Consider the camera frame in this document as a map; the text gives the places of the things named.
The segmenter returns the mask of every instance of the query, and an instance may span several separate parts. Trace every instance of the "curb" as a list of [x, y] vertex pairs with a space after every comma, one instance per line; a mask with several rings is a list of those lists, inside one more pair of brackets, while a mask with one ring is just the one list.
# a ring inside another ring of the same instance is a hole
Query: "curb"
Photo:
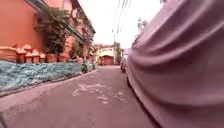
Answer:
[[0, 112], [0, 128], [7, 128], [5, 123], [5, 119], [2, 117], [2, 113]]
[[51, 80], [51, 81], [45, 81], [45, 82], [41, 82], [41, 83], [37, 83], [37, 84], [30, 84], [26, 87], [18, 87], [18, 88], [14, 88], [14, 89], [11, 89], [11, 90], [8, 90], [8, 91], [2, 91], [2, 92], [0, 92], [0, 98], [3, 98], [5, 96], [11, 95], [11, 94], [19, 93], [19, 92], [22, 92], [22, 91], [30, 90], [30, 89], [33, 89], [33, 88], [36, 88], [36, 87], [39, 87], [39, 86], [43, 86], [43, 84], [50, 84], [50, 83], [57, 83], [57, 82], [65, 81], [65, 80], [71, 79], [73, 77], [88, 74], [88, 73], [90, 73], [94, 70], [88, 71], [86, 73], [80, 72], [80, 73], [75, 74], [75, 75], [71, 75], [71, 76], [68, 76], [68, 77], [63, 77], [63, 78], [59, 78], [59, 79], [55, 79], [55, 80]]

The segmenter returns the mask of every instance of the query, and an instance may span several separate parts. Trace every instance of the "orange wall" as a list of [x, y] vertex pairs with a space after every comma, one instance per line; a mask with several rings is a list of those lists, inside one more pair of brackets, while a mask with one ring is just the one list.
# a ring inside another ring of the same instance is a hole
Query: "orange wall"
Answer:
[[75, 38], [73, 36], [69, 36], [67, 39], [66, 39], [66, 43], [65, 43], [65, 50], [63, 52], [63, 55], [67, 58], [70, 58], [70, 51], [72, 50], [72, 45], [73, 43], [75, 42]]
[[25, 0], [0, 0], [0, 46], [22, 47], [30, 44], [42, 48], [35, 31], [35, 10]]

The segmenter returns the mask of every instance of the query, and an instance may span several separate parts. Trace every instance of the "building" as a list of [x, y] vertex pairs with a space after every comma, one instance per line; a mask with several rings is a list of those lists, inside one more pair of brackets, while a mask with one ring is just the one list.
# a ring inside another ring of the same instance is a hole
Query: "building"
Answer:
[[96, 33], [78, 0], [3, 0], [0, 1], [0, 46], [19, 47], [30, 45], [40, 52], [44, 44], [38, 35], [35, 14], [46, 12], [45, 7], [60, 8], [70, 14], [68, 30], [72, 35], [66, 39], [66, 47], [61, 56], [70, 58], [72, 46], [79, 43], [82, 57], [86, 58], [92, 49]]
[[97, 49], [96, 60], [101, 65], [116, 65], [119, 64], [119, 58], [121, 57], [121, 49], [119, 46], [115, 45], [94, 45]]

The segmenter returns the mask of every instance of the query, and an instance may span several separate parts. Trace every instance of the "gray fabric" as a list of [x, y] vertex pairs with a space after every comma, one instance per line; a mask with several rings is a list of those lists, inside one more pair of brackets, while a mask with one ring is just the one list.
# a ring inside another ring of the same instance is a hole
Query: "gray fabric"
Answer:
[[168, 0], [132, 46], [127, 74], [163, 128], [223, 128], [224, 0]]

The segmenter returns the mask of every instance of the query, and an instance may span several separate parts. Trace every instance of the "distant building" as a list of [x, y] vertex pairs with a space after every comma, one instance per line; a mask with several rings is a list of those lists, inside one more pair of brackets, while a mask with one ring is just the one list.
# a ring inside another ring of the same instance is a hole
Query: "distant building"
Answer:
[[101, 65], [114, 65], [121, 57], [121, 49], [116, 45], [102, 45], [96, 44], [94, 47], [97, 49], [95, 52], [95, 60]]

